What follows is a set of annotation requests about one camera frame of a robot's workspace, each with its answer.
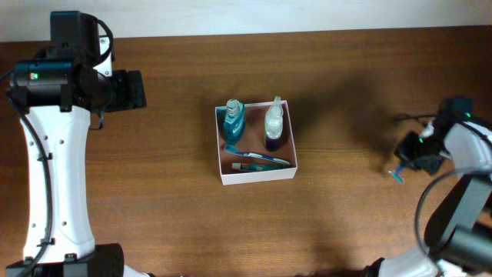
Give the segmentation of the white cardboard box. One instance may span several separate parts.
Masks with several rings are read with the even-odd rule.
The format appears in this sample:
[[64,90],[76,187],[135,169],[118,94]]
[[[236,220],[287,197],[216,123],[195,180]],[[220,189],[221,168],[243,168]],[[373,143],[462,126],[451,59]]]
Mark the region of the white cardboard box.
[[289,105],[286,100],[281,102],[283,108],[283,131],[281,134],[281,147],[270,152],[264,147],[264,117],[271,102],[250,103],[245,106],[246,128],[241,140],[235,145],[238,152],[253,152],[261,155],[283,159],[290,162],[284,169],[276,169],[266,172],[241,172],[234,170],[234,163],[245,164],[272,164],[272,161],[234,155],[224,150],[224,117],[226,108],[218,106],[214,109],[215,128],[218,152],[218,167],[223,185],[239,185],[252,182],[268,182],[283,179],[292,179],[298,170],[298,159],[291,127]]

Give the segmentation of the clear spray bottle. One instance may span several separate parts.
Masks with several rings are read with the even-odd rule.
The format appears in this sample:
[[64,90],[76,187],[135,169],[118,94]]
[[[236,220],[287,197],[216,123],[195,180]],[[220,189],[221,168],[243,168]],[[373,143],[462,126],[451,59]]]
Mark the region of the clear spray bottle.
[[281,97],[276,96],[264,117],[264,147],[277,151],[284,144],[284,110]]

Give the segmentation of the blue disposable razor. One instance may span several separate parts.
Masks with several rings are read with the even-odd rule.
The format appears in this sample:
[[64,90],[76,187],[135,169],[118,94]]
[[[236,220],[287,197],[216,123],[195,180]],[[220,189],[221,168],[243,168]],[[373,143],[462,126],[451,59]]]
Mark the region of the blue disposable razor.
[[396,181],[398,182],[399,184],[404,184],[405,181],[404,181],[404,178],[402,177],[401,173],[405,170],[406,168],[406,165],[401,163],[399,164],[398,167],[396,167],[395,169],[393,170],[390,170],[388,173],[389,175]]

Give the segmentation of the blue white toothbrush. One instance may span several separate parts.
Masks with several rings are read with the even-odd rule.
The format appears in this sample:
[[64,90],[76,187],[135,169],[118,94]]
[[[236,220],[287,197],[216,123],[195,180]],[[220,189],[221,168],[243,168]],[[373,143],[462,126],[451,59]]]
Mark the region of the blue white toothbrush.
[[233,145],[225,145],[223,149],[226,153],[231,154],[231,155],[254,158],[254,159],[262,159],[262,160],[266,160],[266,161],[270,161],[270,162],[275,162],[275,163],[278,163],[281,165],[291,165],[291,163],[287,160],[275,158],[275,157],[272,157],[269,155],[262,155],[262,154],[258,154],[255,152],[240,152]]

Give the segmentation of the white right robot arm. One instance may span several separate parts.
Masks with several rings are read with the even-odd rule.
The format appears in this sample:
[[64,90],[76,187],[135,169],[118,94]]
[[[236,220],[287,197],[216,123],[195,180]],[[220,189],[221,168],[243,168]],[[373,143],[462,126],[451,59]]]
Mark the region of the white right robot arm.
[[[454,170],[436,177],[423,191],[414,214],[417,246],[366,266],[363,276],[468,276],[491,271],[491,229],[477,220],[491,210],[491,124],[473,115],[471,99],[442,101],[420,133],[409,132],[394,150],[400,164],[391,175],[403,182],[404,169],[437,173],[445,160]],[[420,215],[439,182],[457,184],[433,212],[424,232]]]

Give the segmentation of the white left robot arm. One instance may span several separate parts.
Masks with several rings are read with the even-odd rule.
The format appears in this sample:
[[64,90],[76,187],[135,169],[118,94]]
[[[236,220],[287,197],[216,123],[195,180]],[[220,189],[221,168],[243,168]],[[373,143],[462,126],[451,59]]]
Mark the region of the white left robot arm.
[[53,38],[10,71],[7,97],[28,149],[29,227],[9,276],[137,275],[119,244],[96,243],[86,199],[91,117],[146,105],[141,73],[112,70],[113,44],[111,35]]

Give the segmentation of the teal mouthwash bottle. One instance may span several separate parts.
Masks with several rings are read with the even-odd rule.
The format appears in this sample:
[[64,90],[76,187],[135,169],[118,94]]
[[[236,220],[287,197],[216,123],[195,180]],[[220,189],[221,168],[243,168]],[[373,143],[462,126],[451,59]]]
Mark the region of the teal mouthwash bottle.
[[226,116],[224,118],[225,141],[229,145],[237,144],[245,130],[244,103],[237,99],[230,99],[226,104]]

